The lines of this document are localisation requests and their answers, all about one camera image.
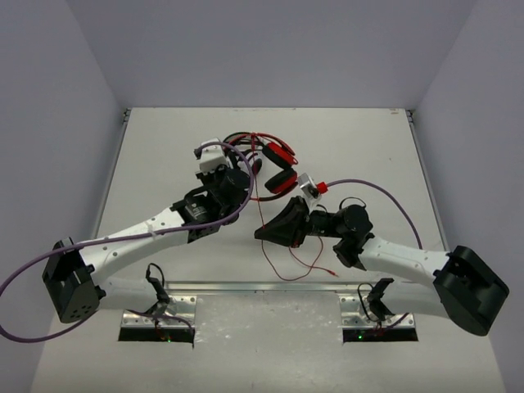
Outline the red black headphones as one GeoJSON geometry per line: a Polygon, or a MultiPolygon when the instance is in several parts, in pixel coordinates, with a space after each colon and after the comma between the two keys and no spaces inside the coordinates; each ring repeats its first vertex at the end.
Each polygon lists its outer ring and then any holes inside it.
{"type": "MultiPolygon", "coordinates": [[[[255,176],[255,195],[251,197],[251,201],[256,202],[260,222],[264,227],[266,223],[264,221],[261,204],[281,199],[294,191],[298,186],[298,174],[294,169],[294,166],[298,164],[296,153],[289,144],[284,142],[281,138],[268,133],[236,132],[225,137],[223,142],[238,149],[248,161],[248,165],[241,165],[239,155],[229,148],[224,148],[224,154],[226,154],[226,157],[229,159],[233,167],[239,169],[242,166],[246,167],[246,169],[247,167],[251,168],[253,175],[255,176]],[[264,159],[278,167],[278,172],[264,184],[265,189],[271,194],[269,196],[261,196],[258,189],[257,176],[262,170],[264,159]]],[[[288,247],[292,259],[307,269],[305,273],[300,274],[295,278],[285,278],[277,271],[265,251],[263,241],[260,241],[260,249],[264,259],[276,274],[277,278],[283,282],[296,282],[302,278],[308,277],[314,270],[324,271],[335,278],[339,278],[339,275],[333,270],[317,266],[318,260],[322,256],[324,250],[323,240],[320,238],[318,239],[320,241],[320,250],[313,262],[308,264],[299,259],[292,249],[288,247]]]]}

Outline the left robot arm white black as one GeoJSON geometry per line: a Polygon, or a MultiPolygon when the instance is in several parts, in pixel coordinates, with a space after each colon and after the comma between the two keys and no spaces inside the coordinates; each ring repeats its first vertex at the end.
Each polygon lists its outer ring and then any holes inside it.
{"type": "Polygon", "coordinates": [[[174,313],[175,305],[158,278],[117,278],[120,270],[155,253],[184,246],[234,223],[246,204],[252,181],[240,169],[221,165],[198,174],[201,187],[139,224],[95,240],[53,247],[43,283],[62,323],[75,323],[99,309],[126,309],[148,317],[174,313]]]}

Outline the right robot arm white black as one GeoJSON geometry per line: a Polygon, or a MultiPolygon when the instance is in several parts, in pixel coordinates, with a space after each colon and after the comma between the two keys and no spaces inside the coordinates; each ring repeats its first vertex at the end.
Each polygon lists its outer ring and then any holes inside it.
{"type": "Polygon", "coordinates": [[[426,251],[389,242],[373,234],[360,205],[328,213],[295,196],[255,230],[255,239],[291,248],[308,236],[336,238],[332,249],[347,268],[383,273],[367,296],[368,310],[380,321],[395,314],[433,315],[484,337],[509,295],[508,285],[471,248],[426,251]]]}

